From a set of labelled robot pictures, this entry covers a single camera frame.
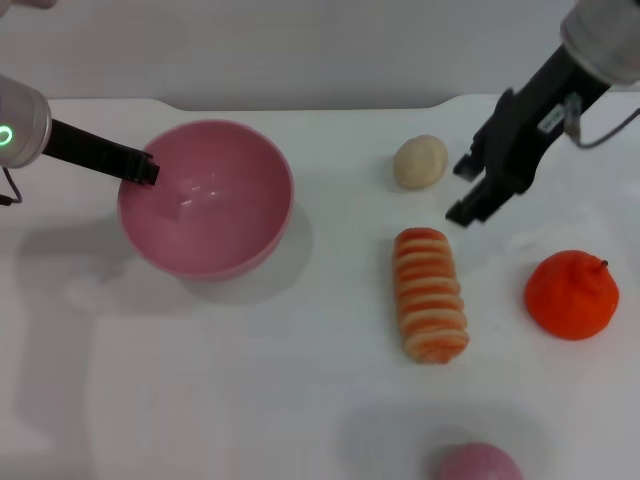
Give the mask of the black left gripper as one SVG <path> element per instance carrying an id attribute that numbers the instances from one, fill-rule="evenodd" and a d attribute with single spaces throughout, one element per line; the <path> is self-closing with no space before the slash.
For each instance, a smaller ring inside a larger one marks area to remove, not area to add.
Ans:
<path id="1" fill-rule="evenodd" d="M 98 137 L 53 120 L 47 155 L 139 185 L 155 185 L 160 167 L 147 152 Z"/>

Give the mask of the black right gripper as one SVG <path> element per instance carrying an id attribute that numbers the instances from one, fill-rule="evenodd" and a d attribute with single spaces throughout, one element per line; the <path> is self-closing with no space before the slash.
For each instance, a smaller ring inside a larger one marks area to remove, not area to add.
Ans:
<path id="1" fill-rule="evenodd" d="M 461 227 L 484 223 L 513 195 L 526 192 L 543 155 L 563 131 L 562 120 L 552 110 L 572 94 L 588 108 L 609 89 L 565 48 L 558 48 L 524 87 L 502 94 L 474 136 L 472 149 L 455 164 L 453 174 L 467 182 L 485 175 L 445 218 Z"/>

